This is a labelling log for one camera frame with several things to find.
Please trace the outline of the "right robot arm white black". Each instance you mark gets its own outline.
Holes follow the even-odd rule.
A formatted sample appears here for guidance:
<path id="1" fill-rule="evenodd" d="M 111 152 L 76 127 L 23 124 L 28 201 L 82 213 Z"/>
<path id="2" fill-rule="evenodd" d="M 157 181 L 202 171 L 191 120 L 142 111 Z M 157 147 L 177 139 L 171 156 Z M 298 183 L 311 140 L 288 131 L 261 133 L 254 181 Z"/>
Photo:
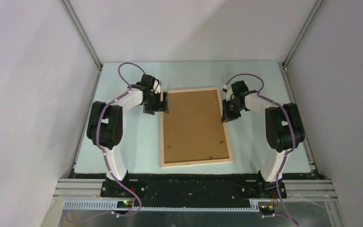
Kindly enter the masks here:
<path id="1" fill-rule="evenodd" d="M 255 111 L 265 117 L 266 139 L 274 152 L 259 172 L 263 180 L 256 184 L 256 192 L 267 198 L 274 193 L 273 182 L 281 179 L 290 154 L 305 139 L 298 107 L 295 103 L 282 105 L 257 90 L 249 90 L 242 80 L 224 84 L 223 92 L 226 98 L 222 100 L 222 122 L 238 119 L 242 111 Z"/>

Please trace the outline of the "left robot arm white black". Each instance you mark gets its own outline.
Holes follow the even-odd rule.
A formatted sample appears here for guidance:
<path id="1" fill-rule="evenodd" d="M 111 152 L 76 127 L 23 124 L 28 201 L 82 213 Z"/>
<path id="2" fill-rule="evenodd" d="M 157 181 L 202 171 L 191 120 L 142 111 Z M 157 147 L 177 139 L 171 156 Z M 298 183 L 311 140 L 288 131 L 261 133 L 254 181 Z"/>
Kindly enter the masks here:
<path id="1" fill-rule="evenodd" d="M 124 180 L 127 169 L 121 157 L 119 144 L 123 137 L 123 115 L 141 105 L 143 113 L 169 113 L 168 94 L 161 91 L 161 81 L 143 74 L 136 84 L 131 84 L 119 97 L 110 102 L 95 101 L 87 124 L 87 137 L 103 153 L 107 167 L 106 176 L 115 181 L 112 191 L 119 197 L 130 192 L 130 183 Z"/>

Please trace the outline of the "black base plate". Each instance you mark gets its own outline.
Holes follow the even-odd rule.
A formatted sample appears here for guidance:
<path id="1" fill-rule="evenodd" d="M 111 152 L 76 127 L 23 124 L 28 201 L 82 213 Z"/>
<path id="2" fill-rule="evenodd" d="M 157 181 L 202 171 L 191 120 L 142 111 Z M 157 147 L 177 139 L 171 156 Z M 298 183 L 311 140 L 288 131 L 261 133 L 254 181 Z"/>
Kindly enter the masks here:
<path id="1" fill-rule="evenodd" d="M 254 199 L 287 198 L 285 185 L 260 174 L 127 174 L 117 183 L 105 178 L 104 198 L 129 198 L 145 208 L 251 208 Z"/>

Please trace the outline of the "left aluminium corner rail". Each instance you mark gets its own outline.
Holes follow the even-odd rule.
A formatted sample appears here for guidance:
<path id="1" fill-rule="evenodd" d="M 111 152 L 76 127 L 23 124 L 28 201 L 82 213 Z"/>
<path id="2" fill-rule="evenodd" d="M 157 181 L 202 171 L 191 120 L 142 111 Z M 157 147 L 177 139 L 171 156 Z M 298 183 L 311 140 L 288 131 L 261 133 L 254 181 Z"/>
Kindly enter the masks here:
<path id="1" fill-rule="evenodd" d="M 83 43 L 84 47 L 86 48 L 89 56 L 91 57 L 93 63 L 95 64 L 96 68 L 101 71 L 103 64 L 98 57 L 98 54 L 93 47 L 92 42 L 90 41 L 87 32 L 85 31 L 82 22 L 80 21 L 77 12 L 75 11 L 72 3 L 70 0 L 59 0 L 62 4 L 66 14 L 68 15 L 70 22 L 72 23 L 73 27 L 75 28 L 76 33 L 78 34 L 81 42 Z"/>

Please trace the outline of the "aluminium corner rail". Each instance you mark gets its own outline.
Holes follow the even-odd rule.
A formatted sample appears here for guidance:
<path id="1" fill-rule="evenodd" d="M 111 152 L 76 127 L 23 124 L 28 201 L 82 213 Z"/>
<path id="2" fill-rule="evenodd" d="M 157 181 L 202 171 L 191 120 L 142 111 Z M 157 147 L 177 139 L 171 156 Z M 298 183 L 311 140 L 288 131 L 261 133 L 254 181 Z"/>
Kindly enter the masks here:
<path id="1" fill-rule="evenodd" d="M 300 44 L 302 43 L 302 41 L 304 40 L 304 37 L 306 35 L 306 33 L 309 31 L 311 25 L 313 24 L 313 21 L 315 20 L 318 12 L 320 11 L 323 3 L 325 1 L 324 0 L 316 0 L 314 5 L 312 6 L 303 26 L 301 27 L 297 37 L 295 38 L 287 56 L 285 57 L 284 61 L 283 61 L 283 67 L 287 68 L 289 63 L 291 62 L 292 58 L 294 57 L 296 51 L 298 50 Z"/>
<path id="2" fill-rule="evenodd" d="M 82 22 L 80 21 L 77 12 L 75 11 L 72 3 L 70 0 L 59 0 L 62 4 L 66 14 L 68 15 L 70 22 L 72 23 L 73 27 L 75 28 L 76 33 L 78 34 L 81 42 L 83 43 L 84 47 L 86 48 L 89 56 L 91 57 L 93 63 L 95 64 L 96 68 L 101 71 L 103 64 L 98 57 L 98 54 L 93 47 L 92 42 L 90 41 L 87 32 L 85 31 Z"/>

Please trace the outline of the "front aluminium rail frame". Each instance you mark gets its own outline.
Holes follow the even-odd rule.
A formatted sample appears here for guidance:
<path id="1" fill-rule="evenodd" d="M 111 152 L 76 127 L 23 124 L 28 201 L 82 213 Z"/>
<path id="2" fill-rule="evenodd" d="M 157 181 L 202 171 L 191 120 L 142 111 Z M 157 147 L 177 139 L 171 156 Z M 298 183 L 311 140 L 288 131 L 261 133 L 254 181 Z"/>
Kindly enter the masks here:
<path id="1" fill-rule="evenodd" d="M 307 174 L 287 174 L 278 183 L 254 174 L 131 174 L 121 183 L 102 175 L 59 179 L 43 223 L 58 224 L 66 207 L 133 216 L 144 210 L 240 210 L 269 218 L 289 202 L 323 202 L 331 225 L 346 226 L 332 181 Z"/>

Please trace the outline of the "right aluminium corner rail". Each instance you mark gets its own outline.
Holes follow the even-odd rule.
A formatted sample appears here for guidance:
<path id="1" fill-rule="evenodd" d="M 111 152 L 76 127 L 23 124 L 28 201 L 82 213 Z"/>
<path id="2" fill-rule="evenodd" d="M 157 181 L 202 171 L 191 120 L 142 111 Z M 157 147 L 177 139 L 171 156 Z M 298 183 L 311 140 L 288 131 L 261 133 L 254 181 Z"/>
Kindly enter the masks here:
<path id="1" fill-rule="evenodd" d="M 302 43 L 302 41 L 304 40 L 304 37 L 306 35 L 306 33 L 309 31 L 311 25 L 313 24 L 313 21 L 315 20 L 318 12 L 320 11 L 323 3 L 325 1 L 324 0 L 316 0 L 314 5 L 312 6 L 303 26 L 301 27 L 297 37 L 295 38 L 287 56 L 285 57 L 284 61 L 283 61 L 283 67 L 287 68 L 289 63 L 291 62 L 292 58 L 294 57 L 296 51 L 298 50 L 300 44 Z"/>

